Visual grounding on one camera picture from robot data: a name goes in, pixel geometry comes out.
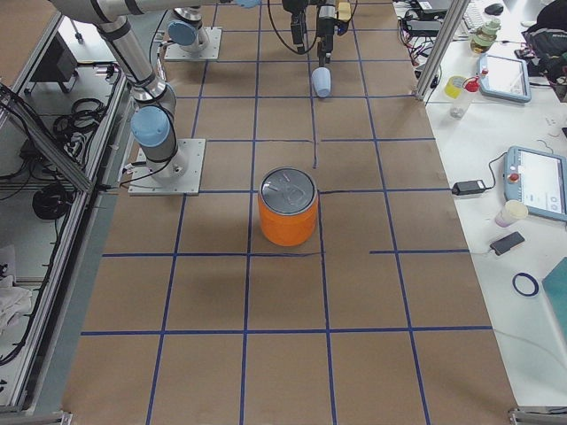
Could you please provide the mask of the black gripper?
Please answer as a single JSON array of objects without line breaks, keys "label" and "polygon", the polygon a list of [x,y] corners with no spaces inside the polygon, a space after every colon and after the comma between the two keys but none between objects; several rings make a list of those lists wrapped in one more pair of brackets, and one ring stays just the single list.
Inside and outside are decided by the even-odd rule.
[{"label": "black gripper", "polygon": [[316,36],[319,48],[319,67],[326,67],[331,61],[333,36],[337,20],[337,2],[320,1],[317,5]]},{"label": "black gripper", "polygon": [[294,44],[305,44],[307,34],[307,0],[283,0],[283,9],[291,15],[291,35]]}]

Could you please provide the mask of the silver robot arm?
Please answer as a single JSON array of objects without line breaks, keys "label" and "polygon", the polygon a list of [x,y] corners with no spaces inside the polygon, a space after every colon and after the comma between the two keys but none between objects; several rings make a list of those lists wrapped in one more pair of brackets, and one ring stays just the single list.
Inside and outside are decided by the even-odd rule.
[{"label": "silver robot arm", "polygon": [[204,1],[54,1],[54,7],[70,20],[93,25],[116,59],[130,84],[137,104],[131,135],[144,155],[138,169],[146,171],[120,185],[136,196],[196,195],[200,189],[206,141],[176,135],[176,94],[155,65],[144,55],[129,16],[148,12],[172,12],[167,33],[180,49],[192,54],[210,46],[207,28],[201,27]]},{"label": "silver robot arm", "polygon": [[[315,38],[307,39],[307,8],[316,8]],[[331,61],[334,37],[344,35],[349,28],[354,8],[348,1],[283,1],[283,9],[290,13],[292,44],[283,46],[292,53],[302,56],[316,49],[318,63],[324,67]],[[167,34],[172,44],[183,51],[196,54],[209,46],[210,30],[203,26],[198,5],[176,8],[167,23]]]}]

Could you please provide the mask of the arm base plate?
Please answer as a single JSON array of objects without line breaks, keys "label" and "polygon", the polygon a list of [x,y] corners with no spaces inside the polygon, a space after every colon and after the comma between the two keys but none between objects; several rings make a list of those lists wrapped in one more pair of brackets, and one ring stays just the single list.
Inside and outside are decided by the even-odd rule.
[{"label": "arm base plate", "polygon": [[156,174],[151,172],[160,169],[161,165],[147,162],[142,149],[138,149],[136,160],[144,165],[136,167],[129,177],[134,179],[128,185],[130,196],[196,196],[199,193],[206,140],[178,139],[177,146],[178,152],[171,162]]},{"label": "arm base plate", "polygon": [[221,27],[202,27],[199,30],[181,22],[173,22],[167,28],[171,42],[165,53],[166,61],[217,60],[221,45]]}]

